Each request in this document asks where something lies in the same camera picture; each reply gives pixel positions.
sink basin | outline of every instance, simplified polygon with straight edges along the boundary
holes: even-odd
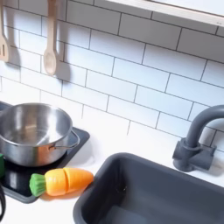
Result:
[[[224,188],[127,153],[80,196],[76,224],[223,224]]]

orange carrot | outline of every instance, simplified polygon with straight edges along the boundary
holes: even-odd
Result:
[[[45,176],[32,174],[30,188],[36,197],[44,192],[51,196],[59,196],[82,190],[93,181],[94,175],[89,171],[63,168],[48,171]]]

pot rim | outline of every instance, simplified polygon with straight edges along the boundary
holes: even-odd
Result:
[[[22,146],[22,147],[40,147],[40,146],[47,146],[47,145],[53,145],[53,144],[56,144],[57,142],[59,142],[60,140],[64,139],[65,137],[67,137],[71,131],[72,131],[72,128],[73,128],[73,121],[70,117],[70,115],[63,109],[61,108],[58,108],[58,107],[55,107],[53,105],[50,105],[50,104],[47,104],[47,103],[41,103],[41,102],[29,102],[29,103],[21,103],[21,104],[18,104],[18,105],[15,105],[15,106],[11,106],[10,108],[7,108],[3,111],[0,111],[0,117],[3,116],[4,114],[7,113],[8,110],[10,110],[11,108],[16,108],[16,107],[19,107],[19,106],[25,106],[25,105],[42,105],[42,106],[47,106],[51,109],[57,109],[59,111],[61,111],[63,114],[65,114],[70,122],[70,128],[68,129],[68,132],[61,138],[53,141],[53,142],[50,142],[50,143],[43,143],[43,144],[36,144],[36,145],[33,145],[33,144],[23,144],[23,143],[15,143],[15,142],[12,142],[8,139],[6,139],[5,137],[3,137],[1,134],[0,134],[0,138],[2,138],[6,143],[9,143],[9,144],[13,144],[13,145],[16,145],[16,146]]]

wooden spatula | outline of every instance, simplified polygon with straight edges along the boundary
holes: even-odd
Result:
[[[0,60],[8,62],[9,55],[9,45],[4,36],[4,0],[0,0]]]
[[[48,0],[47,48],[45,50],[45,55],[44,55],[44,64],[45,64],[46,72],[50,75],[54,75],[57,68],[56,16],[57,16],[56,0]]]

burner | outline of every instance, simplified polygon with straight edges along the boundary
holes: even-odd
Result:
[[[0,110],[7,109],[11,105],[0,102]],[[31,193],[29,182],[33,173],[45,174],[49,170],[62,168],[73,158],[73,156],[81,149],[84,143],[89,139],[89,134],[81,129],[73,128],[73,130],[80,137],[80,144],[71,150],[67,150],[66,154],[53,164],[41,167],[23,167],[13,164],[7,160],[5,163],[5,174],[0,178],[0,183],[3,186],[4,193],[15,200],[23,203],[32,203],[37,198]],[[70,135],[69,143],[72,144],[76,141],[74,135]]]

